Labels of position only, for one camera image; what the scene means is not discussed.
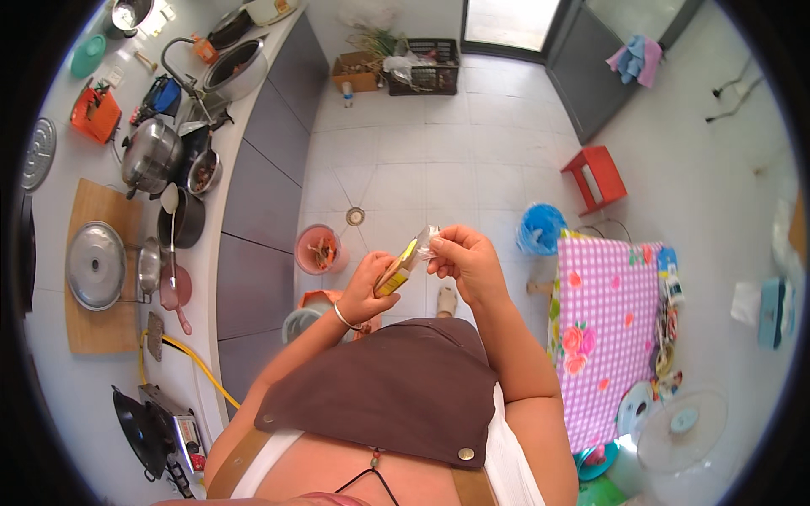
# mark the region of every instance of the orange basket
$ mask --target orange basket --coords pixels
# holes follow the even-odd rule
[[[96,99],[100,101],[98,107],[95,107]],[[113,94],[107,91],[102,95],[91,87],[82,91],[70,115],[70,124],[99,144],[110,140],[120,120],[121,109]]]

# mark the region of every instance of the white tank top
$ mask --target white tank top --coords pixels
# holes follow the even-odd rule
[[[545,506],[535,477],[529,469],[529,462],[518,443],[512,429],[506,423],[504,394],[501,384],[496,383],[492,391],[495,415],[489,422],[487,438],[487,458],[484,469],[489,484],[500,506]],[[267,473],[295,443],[303,431],[294,429],[278,430],[270,436],[259,451],[241,480],[233,489],[231,499],[247,499],[256,494]]]

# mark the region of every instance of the black cord necklace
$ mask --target black cord necklace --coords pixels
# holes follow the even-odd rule
[[[382,486],[384,486],[386,488],[386,492],[388,492],[388,496],[391,498],[392,501],[394,501],[394,506],[399,506],[399,503],[397,502],[397,500],[394,499],[394,494],[391,493],[391,489],[388,488],[388,483],[386,483],[386,480],[383,479],[382,474],[380,474],[380,471],[377,470],[377,465],[379,463],[380,463],[380,449],[375,448],[373,456],[371,458],[371,467],[369,467],[367,470],[363,471],[362,473],[358,474],[357,476],[355,476],[354,478],[349,480],[349,483],[346,483],[341,488],[336,490],[335,494],[339,494],[341,491],[346,490],[346,488],[349,485],[356,482],[357,480],[359,480],[360,478],[362,478],[366,474],[374,473],[378,478],[380,478],[380,481],[382,482]]]

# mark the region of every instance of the pink checkered tablecloth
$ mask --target pink checkered tablecloth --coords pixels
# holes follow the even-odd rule
[[[555,358],[572,453],[617,438],[621,398],[652,377],[662,247],[599,238],[557,241],[560,345]]]

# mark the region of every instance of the brown apron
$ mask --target brown apron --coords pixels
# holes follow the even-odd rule
[[[268,389],[257,430],[208,498],[230,497],[270,434],[291,428],[447,462],[463,506],[493,504],[482,467],[496,381],[475,328],[458,318],[403,321],[331,348]]]

